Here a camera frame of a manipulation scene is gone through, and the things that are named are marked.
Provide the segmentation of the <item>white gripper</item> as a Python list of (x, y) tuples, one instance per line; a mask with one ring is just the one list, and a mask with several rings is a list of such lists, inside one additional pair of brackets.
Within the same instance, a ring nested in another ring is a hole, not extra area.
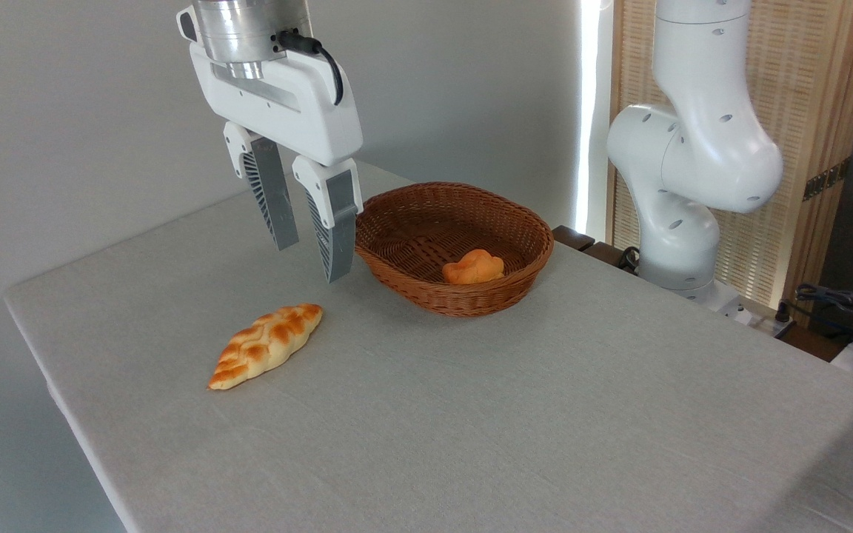
[(364, 139), (347, 74), (335, 104), (325, 58), (288, 52), (261, 65), (263, 78), (246, 80), (211, 61), (201, 45), (190, 44), (189, 51), (204, 98), (227, 120), (223, 136), (233, 169), (250, 186), (277, 249), (299, 240), (278, 143), (299, 154), (293, 172), (306, 191), (325, 278), (344, 277), (352, 266), (356, 218), (364, 212), (351, 159)]

